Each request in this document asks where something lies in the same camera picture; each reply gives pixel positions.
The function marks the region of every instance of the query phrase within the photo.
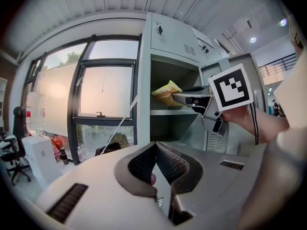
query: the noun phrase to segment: ceiling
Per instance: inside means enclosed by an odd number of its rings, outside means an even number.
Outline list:
[[[275,91],[277,89],[277,87],[282,83],[283,81],[278,81],[278,82],[274,82],[274,83],[270,83],[265,85],[265,88],[267,91],[269,91],[270,88],[272,88],[272,92]]]
[[[286,33],[285,29],[274,32],[272,27],[284,16],[277,0],[27,0],[16,14],[5,43],[16,53],[26,51],[39,39],[73,20],[111,11],[163,14],[192,25],[211,39],[227,33],[240,19],[253,17],[255,23],[260,23],[269,18],[265,26],[253,28],[259,35],[253,46],[246,43],[255,34],[251,30],[234,35],[232,41],[245,52],[259,48],[261,37],[266,44]]]

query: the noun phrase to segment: white cabinet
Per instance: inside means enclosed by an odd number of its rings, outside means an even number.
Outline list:
[[[149,13],[148,20],[151,20],[151,49],[154,53],[165,56],[171,53],[171,58],[182,61],[189,60],[189,63],[199,65],[200,58],[204,56],[191,27],[183,22],[170,17]],[[158,33],[157,28],[161,27],[163,32]]]

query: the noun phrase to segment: window handle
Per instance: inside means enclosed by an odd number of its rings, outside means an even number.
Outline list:
[[[105,117],[106,115],[102,115],[102,112],[96,112],[99,113],[99,115],[97,115],[97,117]]]
[[[83,77],[80,77],[80,78],[79,78],[79,80],[78,80],[77,83],[76,83],[76,87],[78,87],[78,86],[80,85],[82,79],[83,79]]]

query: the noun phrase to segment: railing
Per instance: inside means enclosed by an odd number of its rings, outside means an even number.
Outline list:
[[[268,77],[278,72],[287,71],[293,68],[296,63],[296,55],[291,54],[281,59],[272,61],[266,65],[259,67],[262,77]]]

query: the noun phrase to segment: yellow bag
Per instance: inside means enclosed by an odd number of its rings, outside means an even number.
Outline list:
[[[170,80],[167,85],[161,87],[156,91],[153,91],[152,94],[154,97],[163,101],[168,106],[182,105],[173,100],[172,93],[175,92],[182,92],[182,89],[179,88],[173,81]]]

